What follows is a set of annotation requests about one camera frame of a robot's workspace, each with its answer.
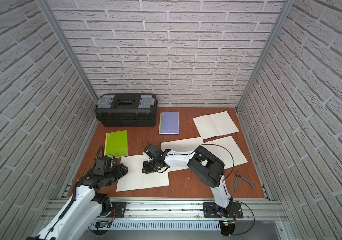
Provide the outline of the purple cover notebook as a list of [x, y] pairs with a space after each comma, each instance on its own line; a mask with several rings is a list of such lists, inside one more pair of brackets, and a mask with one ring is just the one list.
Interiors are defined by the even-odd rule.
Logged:
[[163, 112], [160, 115], [160, 135], [178, 135], [179, 134], [179, 113]]

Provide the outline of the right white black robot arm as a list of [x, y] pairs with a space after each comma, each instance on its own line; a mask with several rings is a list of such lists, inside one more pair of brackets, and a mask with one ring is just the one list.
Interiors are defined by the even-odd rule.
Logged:
[[202, 183], [211, 188], [218, 212], [227, 214], [233, 204], [225, 183], [225, 164], [217, 156], [203, 146], [192, 152], [176, 152], [174, 150], [160, 150], [150, 144], [143, 150], [145, 161], [142, 172], [150, 174], [161, 169], [175, 167], [189, 168]]

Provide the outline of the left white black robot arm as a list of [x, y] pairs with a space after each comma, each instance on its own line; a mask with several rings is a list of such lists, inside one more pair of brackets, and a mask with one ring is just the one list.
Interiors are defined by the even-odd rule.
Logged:
[[129, 168], [117, 164], [116, 158], [96, 158], [93, 168], [76, 182], [72, 196], [50, 223], [35, 237], [28, 240], [78, 240], [97, 217], [112, 217], [117, 211], [107, 194], [100, 193], [104, 187], [127, 175]]

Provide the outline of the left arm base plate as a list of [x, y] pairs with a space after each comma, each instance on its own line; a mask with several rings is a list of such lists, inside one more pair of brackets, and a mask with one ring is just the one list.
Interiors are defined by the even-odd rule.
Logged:
[[127, 202], [111, 202], [111, 211], [108, 218], [115, 216], [116, 218], [123, 218], [126, 212]]

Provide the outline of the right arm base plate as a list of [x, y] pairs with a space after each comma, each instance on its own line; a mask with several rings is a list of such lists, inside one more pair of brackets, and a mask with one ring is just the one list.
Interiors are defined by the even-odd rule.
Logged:
[[215, 203], [203, 203], [203, 210], [205, 218], [236, 218], [242, 219], [244, 217], [241, 204], [233, 202], [227, 208], [222, 208]]

